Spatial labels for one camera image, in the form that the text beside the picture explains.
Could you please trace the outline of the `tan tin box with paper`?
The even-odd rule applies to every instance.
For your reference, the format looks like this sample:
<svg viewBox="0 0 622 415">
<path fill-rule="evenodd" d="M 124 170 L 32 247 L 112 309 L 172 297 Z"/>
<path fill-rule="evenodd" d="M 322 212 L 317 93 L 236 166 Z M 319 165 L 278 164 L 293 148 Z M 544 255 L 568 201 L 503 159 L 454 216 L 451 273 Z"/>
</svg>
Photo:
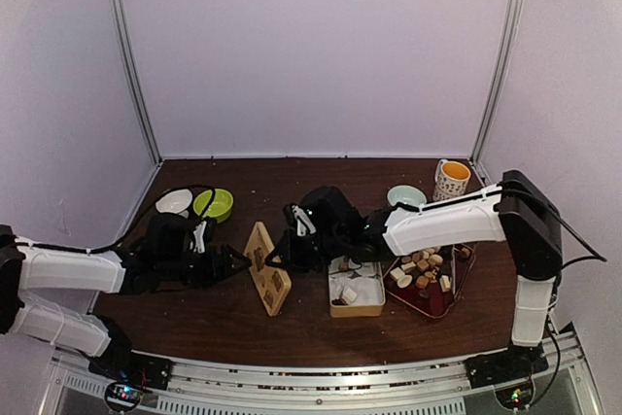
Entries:
<svg viewBox="0 0 622 415">
<path fill-rule="evenodd" d="M 346 289 L 357 293 L 352 303 L 346 306 L 333 306 L 334 299 L 342 299 Z M 328 266 L 329 313 L 334 319 L 375 318 L 384 309 L 385 287 L 382 267 L 378 262 L 354 263 L 346 257 L 334 259 Z"/>
</svg>

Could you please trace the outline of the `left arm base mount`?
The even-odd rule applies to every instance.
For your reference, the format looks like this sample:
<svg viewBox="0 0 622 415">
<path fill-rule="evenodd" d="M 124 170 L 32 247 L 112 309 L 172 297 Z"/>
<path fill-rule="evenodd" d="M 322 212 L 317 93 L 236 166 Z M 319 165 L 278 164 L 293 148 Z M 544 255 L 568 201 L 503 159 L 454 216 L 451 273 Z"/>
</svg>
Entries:
<svg viewBox="0 0 622 415">
<path fill-rule="evenodd" d="M 101 357 L 86 358 L 90 372 L 136 389 L 166 390 L 173 367 L 171 360 L 128 349 L 107 350 Z"/>
</svg>

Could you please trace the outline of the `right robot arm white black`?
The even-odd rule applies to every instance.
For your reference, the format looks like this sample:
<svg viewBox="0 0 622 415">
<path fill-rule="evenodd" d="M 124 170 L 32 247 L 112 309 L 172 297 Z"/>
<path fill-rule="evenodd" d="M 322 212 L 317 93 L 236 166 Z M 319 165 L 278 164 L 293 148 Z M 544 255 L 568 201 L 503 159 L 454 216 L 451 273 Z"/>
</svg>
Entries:
<svg viewBox="0 0 622 415">
<path fill-rule="evenodd" d="M 334 259 L 377 262 L 430 247 L 504 242 L 517 274 L 512 345 L 498 359 L 504 376 L 520 376 L 536 360 L 554 283 L 561 273 L 562 218 L 522 172 L 451 199 L 413 206 L 399 202 L 364 216 L 341 189 L 321 186 L 284 210 L 287 228 L 267 265 L 321 271 Z"/>
</svg>

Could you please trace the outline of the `metal tongs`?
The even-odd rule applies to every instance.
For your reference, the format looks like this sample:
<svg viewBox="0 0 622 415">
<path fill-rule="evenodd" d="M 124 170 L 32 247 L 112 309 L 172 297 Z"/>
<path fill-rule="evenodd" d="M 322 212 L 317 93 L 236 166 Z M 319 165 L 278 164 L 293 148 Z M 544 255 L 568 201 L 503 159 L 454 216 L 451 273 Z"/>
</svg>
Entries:
<svg viewBox="0 0 622 415">
<path fill-rule="evenodd" d="M 457 249 L 456 245 L 452 245 L 451 247 L 451 296 L 452 299 L 456 300 L 456 291 L 458 288 L 458 269 L 457 269 Z"/>
</svg>

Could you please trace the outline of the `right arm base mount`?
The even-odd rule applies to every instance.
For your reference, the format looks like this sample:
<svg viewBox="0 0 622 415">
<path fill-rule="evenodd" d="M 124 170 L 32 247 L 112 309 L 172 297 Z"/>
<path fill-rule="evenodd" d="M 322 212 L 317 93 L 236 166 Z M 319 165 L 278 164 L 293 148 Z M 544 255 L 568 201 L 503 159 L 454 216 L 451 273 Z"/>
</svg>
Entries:
<svg viewBox="0 0 622 415">
<path fill-rule="evenodd" d="M 548 360 L 536 348 L 505 349 L 465 360 L 466 376 L 472 389 L 529 378 L 548 367 Z"/>
</svg>

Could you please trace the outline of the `tan bear tin lid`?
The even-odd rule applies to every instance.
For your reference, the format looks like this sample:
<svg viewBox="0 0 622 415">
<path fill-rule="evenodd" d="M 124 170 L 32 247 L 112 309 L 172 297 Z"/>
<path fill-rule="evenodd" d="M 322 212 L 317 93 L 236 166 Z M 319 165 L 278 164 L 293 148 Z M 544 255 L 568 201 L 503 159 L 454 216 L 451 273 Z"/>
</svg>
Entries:
<svg viewBox="0 0 622 415">
<path fill-rule="evenodd" d="M 269 317 L 279 314 L 292 288 L 286 270 L 269 266 L 265 262 L 273 250 L 274 244 L 265 225 L 261 221 L 255 222 L 243 254 L 252 262 L 249 271 Z"/>
</svg>

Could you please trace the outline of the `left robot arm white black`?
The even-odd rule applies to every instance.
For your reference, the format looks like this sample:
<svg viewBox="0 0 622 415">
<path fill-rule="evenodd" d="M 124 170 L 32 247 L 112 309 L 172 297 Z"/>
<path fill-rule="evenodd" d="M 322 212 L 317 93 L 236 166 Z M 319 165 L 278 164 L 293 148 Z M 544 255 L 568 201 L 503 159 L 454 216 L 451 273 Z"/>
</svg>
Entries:
<svg viewBox="0 0 622 415">
<path fill-rule="evenodd" d="M 37 243 L 1 228 L 1 331 L 23 333 L 75 349 L 120 380 L 139 372 L 138 356 L 110 319 L 82 315 L 35 294 L 38 289 L 103 294 L 155 293 L 163 283 L 206 289 L 248 269 L 251 261 L 212 239 L 217 223 L 157 214 L 129 249 L 78 249 Z"/>
</svg>

